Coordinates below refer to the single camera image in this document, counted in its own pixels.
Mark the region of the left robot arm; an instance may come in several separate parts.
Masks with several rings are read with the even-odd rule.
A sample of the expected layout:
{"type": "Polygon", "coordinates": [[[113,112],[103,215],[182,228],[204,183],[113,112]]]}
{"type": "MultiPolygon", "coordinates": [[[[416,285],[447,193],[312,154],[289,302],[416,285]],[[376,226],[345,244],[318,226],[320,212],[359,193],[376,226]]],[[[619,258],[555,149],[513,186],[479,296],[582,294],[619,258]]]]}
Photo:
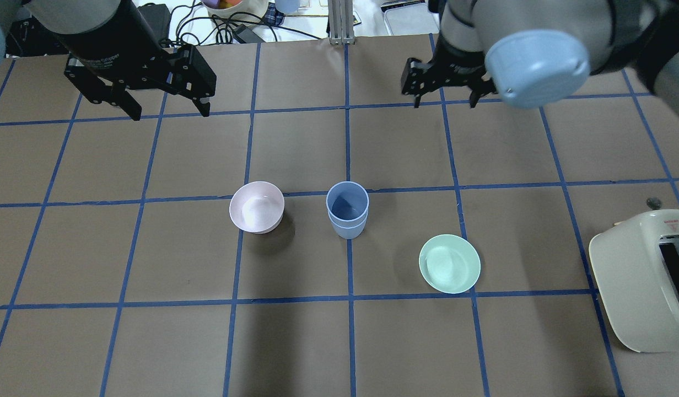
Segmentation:
{"type": "Polygon", "coordinates": [[[0,63],[15,15],[25,8],[69,53],[65,77],[91,103],[117,106],[138,121],[133,90],[158,89],[209,116],[217,78],[199,50],[163,48],[131,1],[0,1],[0,63]]]}

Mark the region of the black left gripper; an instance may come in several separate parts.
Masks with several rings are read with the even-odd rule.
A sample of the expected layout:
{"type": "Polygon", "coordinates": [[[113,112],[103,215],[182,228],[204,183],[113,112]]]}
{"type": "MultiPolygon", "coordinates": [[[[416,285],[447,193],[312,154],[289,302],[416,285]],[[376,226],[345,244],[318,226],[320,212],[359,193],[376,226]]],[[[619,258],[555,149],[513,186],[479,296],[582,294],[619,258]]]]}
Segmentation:
{"type": "Polygon", "coordinates": [[[217,76],[193,45],[169,53],[161,47],[141,11],[131,1],[116,8],[97,27],[64,36],[64,46],[82,67],[65,75],[89,100],[115,103],[133,121],[142,106],[126,89],[160,89],[192,100],[203,117],[211,113],[217,76]]]}

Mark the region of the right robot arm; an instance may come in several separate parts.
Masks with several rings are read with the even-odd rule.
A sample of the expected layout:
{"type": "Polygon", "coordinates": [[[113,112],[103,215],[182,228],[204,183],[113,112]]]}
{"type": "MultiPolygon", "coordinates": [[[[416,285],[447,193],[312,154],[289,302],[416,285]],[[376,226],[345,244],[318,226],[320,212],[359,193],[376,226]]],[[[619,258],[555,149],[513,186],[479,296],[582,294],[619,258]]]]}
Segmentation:
{"type": "Polygon", "coordinates": [[[627,67],[679,118],[679,1],[447,1],[434,55],[409,58],[401,93],[470,88],[516,108],[562,100],[627,67]]]}

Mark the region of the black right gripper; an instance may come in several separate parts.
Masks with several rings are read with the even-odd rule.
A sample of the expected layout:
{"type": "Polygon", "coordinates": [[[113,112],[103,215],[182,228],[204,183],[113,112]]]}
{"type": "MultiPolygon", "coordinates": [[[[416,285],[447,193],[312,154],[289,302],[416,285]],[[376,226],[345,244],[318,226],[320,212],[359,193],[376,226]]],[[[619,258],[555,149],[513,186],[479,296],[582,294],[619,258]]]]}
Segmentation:
{"type": "Polygon", "coordinates": [[[446,38],[438,37],[430,61],[407,59],[400,79],[400,92],[412,96],[413,107],[417,109],[425,94],[445,87],[468,87],[471,90],[470,108],[474,109],[481,98],[497,93],[493,79],[483,79],[486,73],[484,52],[461,50],[446,38]]]}

